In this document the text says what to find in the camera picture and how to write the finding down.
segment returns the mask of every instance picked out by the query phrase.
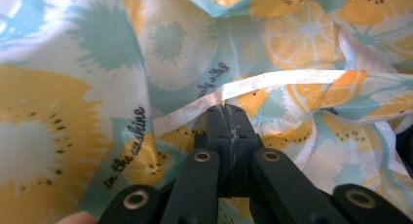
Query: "black metal bracket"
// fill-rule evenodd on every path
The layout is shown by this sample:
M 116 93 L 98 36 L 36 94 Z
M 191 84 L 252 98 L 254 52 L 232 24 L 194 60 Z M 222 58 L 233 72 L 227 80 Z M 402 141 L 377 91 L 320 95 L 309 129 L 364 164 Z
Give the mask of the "black metal bracket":
M 264 147 L 242 108 L 206 114 L 207 134 L 196 135 L 176 180 L 125 189 L 98 223 L 216 223 L 218 198 L 228 197 L 250 197 L 255 223 L 413 223 L 361 186 L 321 192 L 283 152 Z

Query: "fabric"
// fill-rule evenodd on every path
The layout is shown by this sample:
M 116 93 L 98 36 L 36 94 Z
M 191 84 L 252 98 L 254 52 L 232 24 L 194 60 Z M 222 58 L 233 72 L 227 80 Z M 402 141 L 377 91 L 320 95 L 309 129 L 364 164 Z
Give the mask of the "fabric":
M 413 0 L 0 0 L 0 223 L 95 218 L 162 187 L 243 108 L 321 190 L 370 188 L 413 219 L 395 133 L 413 124 Z M 219 223 L 253 223 L 221 199 Z

